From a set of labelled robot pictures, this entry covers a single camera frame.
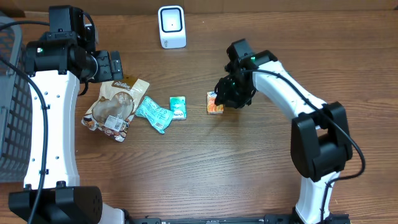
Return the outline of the small orange sachet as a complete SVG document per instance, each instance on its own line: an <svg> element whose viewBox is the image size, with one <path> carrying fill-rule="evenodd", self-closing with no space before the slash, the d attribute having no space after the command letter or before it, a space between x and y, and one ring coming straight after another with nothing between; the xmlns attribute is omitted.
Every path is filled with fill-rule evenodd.
<svg viewBox="0 0 398 224"><path fill-rule="evenodd" d="M208 114L222 114L224 111L223 105L216 105L217 94L214 91L209 91L206 96L206 110Z"/></svg>

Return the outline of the brown cookie bag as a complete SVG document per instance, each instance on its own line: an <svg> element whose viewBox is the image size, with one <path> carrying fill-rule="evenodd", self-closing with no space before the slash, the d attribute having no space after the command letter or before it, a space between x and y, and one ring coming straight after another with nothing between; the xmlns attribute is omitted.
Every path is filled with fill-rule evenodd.
<svg viewBox="0 0 398 224"><path fill-rule="evenodd" d="M101 84L99 97L88 109L81 123L89 130L99 130L117 142L123 142L142 97L150 83L136 77Z"/></svg>

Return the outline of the small green white sachet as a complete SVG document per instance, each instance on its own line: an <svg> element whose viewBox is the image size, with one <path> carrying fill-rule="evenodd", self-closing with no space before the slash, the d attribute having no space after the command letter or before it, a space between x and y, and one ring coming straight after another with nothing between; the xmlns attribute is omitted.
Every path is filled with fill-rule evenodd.
<svg viewBox="0 0 398 224"><path fill-rule="evenodd" d="M170 97L170 110L173 112L173 120L186 120L186 98L184 96Z"/></svg>

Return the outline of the teal snack packet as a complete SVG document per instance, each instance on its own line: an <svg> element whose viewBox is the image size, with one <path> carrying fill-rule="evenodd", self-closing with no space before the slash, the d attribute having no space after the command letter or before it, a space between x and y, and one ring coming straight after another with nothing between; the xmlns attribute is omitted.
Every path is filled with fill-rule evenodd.
<svg viewBox="0 0 398 224"><path fill-rule="evenodd" d="M149 96L145 96L135 115L146 118L154 129L160 134L165 134L165 129L170 125L174 113L159 106Z"/></svg>

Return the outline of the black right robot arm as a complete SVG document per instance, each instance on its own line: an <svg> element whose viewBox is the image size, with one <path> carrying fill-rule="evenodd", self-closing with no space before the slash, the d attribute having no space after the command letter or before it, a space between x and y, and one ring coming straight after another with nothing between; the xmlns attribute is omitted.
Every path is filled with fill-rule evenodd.
<svg viewBox="0 0 398 224"><path fill-rule="evenodd" d="M329 203L345 164L353 156L344 107L326 103L296 82L270 51L255 53L245 39L226 50L227 76L215 86L216 105L243 108L256 93L268 97L291 122L290 156L302 176L290 214L267 214L264 223L349 223Z"/></svg>

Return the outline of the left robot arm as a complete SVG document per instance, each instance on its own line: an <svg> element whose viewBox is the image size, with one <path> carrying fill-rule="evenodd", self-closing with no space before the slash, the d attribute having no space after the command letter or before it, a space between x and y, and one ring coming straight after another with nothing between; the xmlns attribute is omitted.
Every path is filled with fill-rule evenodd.
<svg viewBox="0 0 398 224"><path fill-rule="evenodd" d="M50 7L48 26L16 70L30 86L32 134L24 188L9 194L9 209L27 223L129 223L99 188L80 185L75 159L76 100L90 83L123 78L120 54L96 49L94 22L80 8Z"/></svg>

